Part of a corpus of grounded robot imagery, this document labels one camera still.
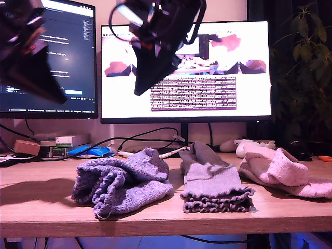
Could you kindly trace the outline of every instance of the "blue object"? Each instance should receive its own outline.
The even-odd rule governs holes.
[[[72,156],[76,153],[79,153],[87,148],[89,148],[89,145],[82,145],[79,148],[76,148],[74,150],[71,150],[69,152],[67,152],[68,156]],[[115,152],[113,152],[110,148],[106,148],[106,147],[94,147],[86,152],[83,152],[81,155],[92,155],[92,156],[98,156],[98,157],[112,157],[115,155]]]

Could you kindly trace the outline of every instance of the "gray sock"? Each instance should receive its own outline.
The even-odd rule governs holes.
[[[254,189],[243,187],[236,167],[228,164],[207,145],[194,142],[190,151],[179,152],[183,162],[185,213],[246,212],[253,203]]]
[[[72,199],[81,204],[93,202],[99,218],[132,212],[172,193],[168,170],[158,152],[150,148],[127,161],[89,160],[77,167]]]

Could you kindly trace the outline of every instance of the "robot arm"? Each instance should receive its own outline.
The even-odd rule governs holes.
[[[50,72],[47,44],[38,39],[41,0],[6,0],[0,4],[0,83],[63,104],[65,94]]]
[[[109,27],[114,35],[112,17],[115,10],[130,21],[129,30],[138,38],[131,44],[137,57],[135,94],[141,95],[177,69],[181,60],[175,52],[183,44],[195,41],[206,10],[206,0],[126,0],[110,13]],[[198,11],[197,22],[188,41],[187,33]]]
[[[113,14],[119,10],[138,38],[131,41],[137,57],[136,95],[177,69],[181,60],[175,52],[194,42],[205,9],[206,0],[125,0],[111,11],[111,31]],[[48,46],[38,39],[44,32],[43,12],[42,0],[0,2],[0,83],[63,104],[65,94],[47,63]]]

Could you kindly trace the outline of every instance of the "orange object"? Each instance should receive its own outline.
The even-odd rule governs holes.
[[[332,157],[329,156],[318,156],[318,159],[320,159],[323,162],[332,162]]]

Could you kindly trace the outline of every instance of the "webpage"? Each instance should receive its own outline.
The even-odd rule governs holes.
[[[128,26],[114,31],[125,40],[133,36]],[[102,117],[271,115],[267,22],[203,23],[194,44],[176,54],[178,69],[136,96],[135,53],[103,27]]]

